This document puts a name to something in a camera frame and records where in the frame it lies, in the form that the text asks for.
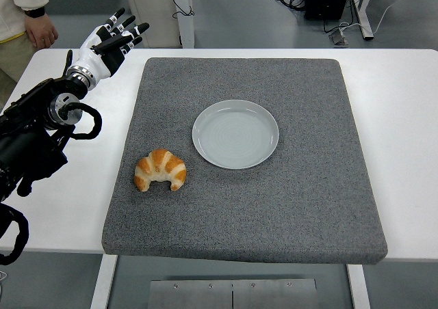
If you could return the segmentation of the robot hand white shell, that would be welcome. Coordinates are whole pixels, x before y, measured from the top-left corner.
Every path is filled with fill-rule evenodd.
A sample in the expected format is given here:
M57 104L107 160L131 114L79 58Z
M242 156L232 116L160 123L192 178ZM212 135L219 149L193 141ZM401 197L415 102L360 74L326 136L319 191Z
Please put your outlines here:
M79 58L67 66L67 77L80 79L90 90L117 72L150 27L148 23L135 24L135 16L119 23L124 13L124 8L119 9L92 31L79 48Z

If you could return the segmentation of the person's hand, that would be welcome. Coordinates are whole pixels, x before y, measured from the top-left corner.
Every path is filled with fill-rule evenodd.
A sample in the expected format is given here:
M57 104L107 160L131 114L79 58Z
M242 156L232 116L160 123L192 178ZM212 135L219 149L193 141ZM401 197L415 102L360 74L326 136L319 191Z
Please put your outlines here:
M47 14L36 18L26 16L25 29L31 43L38 50L50 48L59 36Z

